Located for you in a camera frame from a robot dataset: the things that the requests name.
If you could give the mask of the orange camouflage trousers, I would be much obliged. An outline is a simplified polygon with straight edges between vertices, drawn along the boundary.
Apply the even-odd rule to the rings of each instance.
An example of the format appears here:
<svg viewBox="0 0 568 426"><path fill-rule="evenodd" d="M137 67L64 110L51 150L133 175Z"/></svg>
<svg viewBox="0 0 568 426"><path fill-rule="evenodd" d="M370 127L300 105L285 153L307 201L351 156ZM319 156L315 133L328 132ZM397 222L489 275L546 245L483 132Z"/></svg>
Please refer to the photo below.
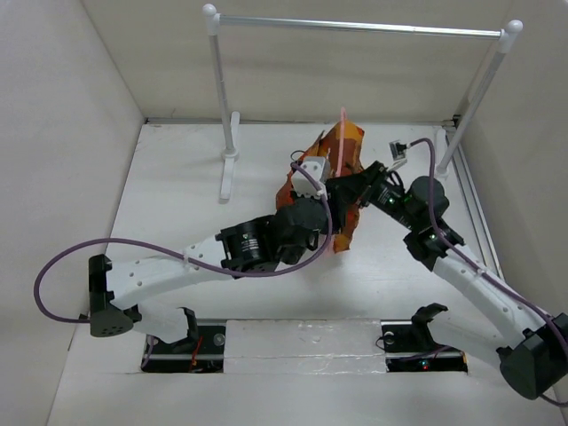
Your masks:
<svg viewBox="0 0 568 426"><path fill-rule="evenodd" d="M340 169L340 177L359 173L363 170L360 161L360 153L363 146L364 131L354 122L347 120L343 132L343 148L340 148L341 123L338 122L327 133L321 132L313 144L311 144L300 156L303 160L306 156L325 156L331 166L329 177L334 178ZM333 240L333 251L341 253L350 249L353 234L359 225L359 207L352 204L347 209L346 225L341 227Z"/></svg>

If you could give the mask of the pink clothes hanger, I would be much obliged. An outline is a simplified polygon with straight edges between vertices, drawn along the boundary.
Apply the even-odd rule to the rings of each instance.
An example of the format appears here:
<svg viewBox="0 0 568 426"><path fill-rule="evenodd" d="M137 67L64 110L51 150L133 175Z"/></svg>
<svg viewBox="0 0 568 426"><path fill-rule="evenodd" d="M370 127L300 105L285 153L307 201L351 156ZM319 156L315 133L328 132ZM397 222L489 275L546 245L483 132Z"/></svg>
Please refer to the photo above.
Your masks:
<svg viewBox="0 0 568 426"><path fill-rule="evenodd" d="M340 119L339 119L339 133L337 137L337 164L335 168L335 178L339 178L343 170L343 154L344 154L344 141L345 141L345 124L347 121L347 111L344 106L340 109ZM330 244L330 253L339 253L345 251L349 245L348 237L344 234L344 231L339 232L334 236L333 242Z"/></svg>

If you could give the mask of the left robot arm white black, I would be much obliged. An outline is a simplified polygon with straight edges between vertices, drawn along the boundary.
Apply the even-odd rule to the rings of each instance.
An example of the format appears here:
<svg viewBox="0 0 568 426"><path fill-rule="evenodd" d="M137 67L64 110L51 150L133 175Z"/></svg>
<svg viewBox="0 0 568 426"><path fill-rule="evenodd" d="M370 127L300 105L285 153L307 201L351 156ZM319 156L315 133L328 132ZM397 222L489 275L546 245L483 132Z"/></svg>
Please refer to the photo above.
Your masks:
<svg viewBox="0 0 568 426"><path fill-rule="evenodd" d="M90 333L108 338L135 330L190 351L197 319L184 306L162 308L161 294L210 281L271 278L299 269L306 251L319 254L319 236L329 229L327 205L300 198L273 215L221 230L184 249L180 257L152 256L114 263L89 260Z"/></svg>

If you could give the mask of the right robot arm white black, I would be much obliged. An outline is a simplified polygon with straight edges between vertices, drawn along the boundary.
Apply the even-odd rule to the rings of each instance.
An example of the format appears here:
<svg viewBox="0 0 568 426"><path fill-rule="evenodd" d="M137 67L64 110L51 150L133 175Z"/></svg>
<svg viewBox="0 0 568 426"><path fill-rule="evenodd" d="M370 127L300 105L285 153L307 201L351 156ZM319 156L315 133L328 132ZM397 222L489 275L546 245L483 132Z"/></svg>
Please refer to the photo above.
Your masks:
<svg viewBox="0 0 568 426"><path fill-rule="evenodd" d="M432 175L416 178L408 188L392 184L379 163L326 183L342 217L351 205L368 205L393 218L409 233L411 256L456 288L482 312L498 335L467 344L494 362L505 382L520 396L535 400L567 374L567 316L550 316L520 296L474 257L464 239L443 219L449 206L445 189Z"/></svg>

